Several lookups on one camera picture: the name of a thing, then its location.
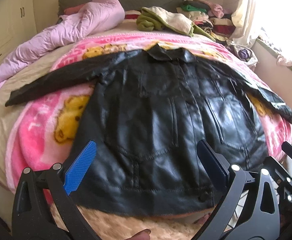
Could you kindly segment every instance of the white wardrobe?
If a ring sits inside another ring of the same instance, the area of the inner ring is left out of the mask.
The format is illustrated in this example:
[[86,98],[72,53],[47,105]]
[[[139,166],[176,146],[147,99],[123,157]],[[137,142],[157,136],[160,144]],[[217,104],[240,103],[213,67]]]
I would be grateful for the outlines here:
[[33,0],[0,0],[0,64],[15,47],[36,34]]

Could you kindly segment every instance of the black leather jacket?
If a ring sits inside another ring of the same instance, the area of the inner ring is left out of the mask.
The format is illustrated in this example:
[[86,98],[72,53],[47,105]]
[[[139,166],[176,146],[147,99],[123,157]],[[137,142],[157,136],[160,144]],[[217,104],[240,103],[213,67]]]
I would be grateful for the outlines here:
[[213,207],[212,185],[195,150],[203,138],[229,163],[258,170],[267,145],[246,92],[292,123],[282,99],[252,79],[186,49],[158,45],[67,65],[12,92],[6,105],[94,78],[66,163],[89,140],[97,143],[97,156],[71,196],[104,212],[156,216]]

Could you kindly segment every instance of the white curtain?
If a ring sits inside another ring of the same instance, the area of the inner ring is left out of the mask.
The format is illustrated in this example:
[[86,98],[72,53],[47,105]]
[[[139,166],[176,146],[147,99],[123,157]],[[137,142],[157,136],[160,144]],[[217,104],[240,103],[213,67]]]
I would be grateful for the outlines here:
[[236,29],[227,43],[251,48],[262,27],[262,0],[239,0],[231,19]]

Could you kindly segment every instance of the beige bed sheet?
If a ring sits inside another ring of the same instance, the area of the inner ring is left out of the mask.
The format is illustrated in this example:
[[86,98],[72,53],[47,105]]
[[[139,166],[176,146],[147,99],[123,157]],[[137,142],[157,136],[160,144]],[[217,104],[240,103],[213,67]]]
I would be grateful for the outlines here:
[[[124,20],[124,22],[118,25],[116,28],[104,33],[96,34],[95,36],[135,31],[138,31],[136,22],[133,20]],[[5,152],[7,141],[15,121],[25,107],[25,104],[10,107],[5,107],[4,104],[8,100],[11,91],[18,89],[21,86],[28,84],[40,76],[46,74],[54,62],[62,55],[66,54],[73,47],[73,45],[74,44],[70,44],[58,48],[45,55],[35,63],[29,65],[24,70],[20,71],[15,76],[7,80],[0,89],[0,184],[4,187],[7,187],[5,176]]]

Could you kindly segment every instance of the purple comforter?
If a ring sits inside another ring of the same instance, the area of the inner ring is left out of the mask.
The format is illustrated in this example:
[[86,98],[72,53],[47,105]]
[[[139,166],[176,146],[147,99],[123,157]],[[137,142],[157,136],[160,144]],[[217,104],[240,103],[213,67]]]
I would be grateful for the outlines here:
[[78,13],[62,18],[62,23],[44,29],[4,59],[0,65],[0,88],[8,78],[49,51],[116,27],[124,20],[125,11],[118,0],[92,0]]

